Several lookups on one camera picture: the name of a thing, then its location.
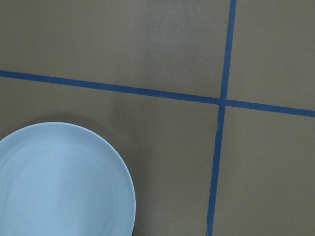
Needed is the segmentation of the light blue plate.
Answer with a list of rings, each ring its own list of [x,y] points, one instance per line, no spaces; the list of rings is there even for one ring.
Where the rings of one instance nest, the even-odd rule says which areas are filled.
[[[46,122],[1,140],[1,235],[130,236],[135,215],[128,168],[98,134]]]

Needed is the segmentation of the crossing blue tape strip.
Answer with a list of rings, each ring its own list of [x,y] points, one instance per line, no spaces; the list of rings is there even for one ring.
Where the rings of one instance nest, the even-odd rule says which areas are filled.
[[[236,7],[237,7],[237,0],[231,0],[230,7],[229,7],[224,62],[223,62],[223,69],[222,69],[222,79],[221,79],[220,98],[219,98],[217,131],[216,131],[215,145],[214,145],[210,195],[209,195],[208,212],[207,212],[206,235],[208,236],[211,236],[213,234],[214,219],[215,219],[215,208],[216,208],[217,189],[218,189],[218,180],[219,180],[219,171],[220,171],[221,147],[222,147],[222,137],[223,137],[223,129],[224,129],[226,102],[227,102],[227,91],[228,91],[228,82],[229,82],[229,73],[230,73],[230,64],[231,64],[231,55],[232,55]]]

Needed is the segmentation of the long blue tape strip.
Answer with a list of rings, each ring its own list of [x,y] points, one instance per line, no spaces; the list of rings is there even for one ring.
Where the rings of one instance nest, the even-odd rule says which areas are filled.
[[[204,104],[212,104],[212,105],[223,104],[228,107],[244,108],[244,109],[250,109],[250,110],[259,110],[259,111],[304,116],[304,117],[311,117],[311,118],[315,116],[314,110],[283,107],[283,106],[261,104],[261,103],[251,103],[251,102],[229,100],[229,99],[226,101],[223,101],[220,98],[214,98],[214,97],[176,93],[176,92],[161,91],[161,90],[154,90],[154,89],[135,88],[135,87],[128,87],[128,86],[89,82],[89,81],[82,81],[82,80],[75,80],[75,79],[66,79],[66,78],[51,77],[51,76],[44,76],[44,75],[35,75],[35,74],[22,73],[22,72],[1,70],[0,76],[11,78],[11,79],[36,81],[36,82],[50,83],[50,84],[56,84],[56,85],[105,90],[105,91],[112,91],[112,92],[136,94],[136,95],[142,95],[142,96],[151,96],[151,97],[167,98],[167,99],[173,99],[173,100],[190,101],[190,102],[196,102],[196,103],[204,103]]]

